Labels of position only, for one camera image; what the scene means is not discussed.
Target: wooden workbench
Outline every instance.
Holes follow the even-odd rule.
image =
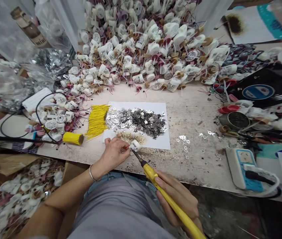
[[[216,131],[218,128],[212,118],[217,115],[217,109],[221,106],[220,101],[214,95],[208,96],[198,90],[206,91],[206,87],[190,84],[183,90],[182,96],[179,90],[174,93],[169,91],[160,93],[160,91],[149,89],[146,97],[143,92],[136,95],[135,87],[131,89],[125,83],[121,83],[115,86],[113,95],[104,89],[101,96],[94,95],[93,101],[88,101],[83,107],[87,109],[91,104],[102,105],[109,101],[165,102],[171,150],[150,149],[150,153],[142,156],[155,168],[170,173],[183,182],[233,191],[235,187],[226,156],[221,155],[222,160],[218,161],[215,155],[218,150],[229,145],[228,139],[219,140],[217,136],[213,137],[207,133],[208,130]],[[88,122],[84,123],[84,126],[76,133],[86,133],[87,128]],[[207,138],[200,137],[200,133],[206,135]],[[186,143],[189,159],[185,159],[183,141],[175,140],[180,135],[185,135],[186,139],[190,140],[190,145]],[[102,143],[102,136],[100,136],[90,142],[84,142],[82,146],[69,145],[69,147],[71,149],[61,145],[56,150],[56,147],[45,144],[39,147],[37,154],[93,164],[101,157],[105,144]],[[117,169],[133,173],[143,172],[134,155]]]

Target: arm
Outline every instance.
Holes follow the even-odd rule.
[[[202,224],[198,219],[199,214],[197,209],[197,199],[176,178],[159,170],[155,170],[155,172],[158,175],[158,177],[155,177],[155,181],[157,182],[157,184],[161,188],[163,188],[171,198],[174,199],[174,201],[180,206],[180,208],[192,219],[198,229],[200,229],[200,231],[204,233]],[[162,208],[169,223],[174,227],[182,227],[182,229],[186,232],[187,236],[191,239],[194,239],[192,238],[192,235],[189,230],[184,226],[184,224],[178,218],[176,213],[173,211],[173,209],[165,200],[159,190],[156,191],[156,195],[160,204],[162,205]]]
[[[129,146],[118,138],[105,139],[105,151],[101,158],[91,165],[91,174],[95,180],[100,179],[109,171],[118,167],[130,155],[130,149],[120,153],[121,149]],[[34,213],[18,238],[31,236],[47,236],[57,238],[64,215],[83,198],[85,192],[93,184],[89,170],[58,188]]]

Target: hand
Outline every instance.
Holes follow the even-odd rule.
[[[117,137],[105,139],[105,150],[101,158],[91,167],[91,174],[95,180],[118,167],[130,156],[130,149],[121,153],[126,147],[129,147],[129,144]]]
[[[197,199],[176,178],[156,169],[155,172],[159,176],[154,178],[157,184],[166,191],[166,193],[179,205],[179,207],[193,220],[196,226],[203,231],[202,225],[198,219],[199,214],[197,209]],[[182,226],[183,229],[187,231],[184,224],[159,190],[156,191],[156,195],[169,223],[174,227]]]

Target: jeans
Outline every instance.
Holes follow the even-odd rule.
[[[143,186],[147,187],[149,189],[149,191],[151,192],[152,196],[154,197],[154,201],[158,202],[157,200],[157,196],[156,196],[156,187],[154,186],[153,183],[149,182],[149,181],[143,181],[140,180],[136,177],[130,176],[129,174],[125,174],[125,173],[119,173],[119,172],[109,172],[106,175],[104,175],[100,181],[98,182],[94,182],[91,187],[88,189],[88,191],[84,194],[84,199],[99,185],[101,185],[102,183],[109,181],[111,179],[116,179],[116,178],[129,178],[132,179],[140,184],[142,184]]]

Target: bangle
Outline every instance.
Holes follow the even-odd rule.
[[[93,182],[98,182],[98,181],[100,181],[101,179],[95,180],[94,177],[92,176],[92,173],[91,173],[91,167],[92,167],[92,165],[90,165],[90,167],[89,167],[90,176],[91,176]]]

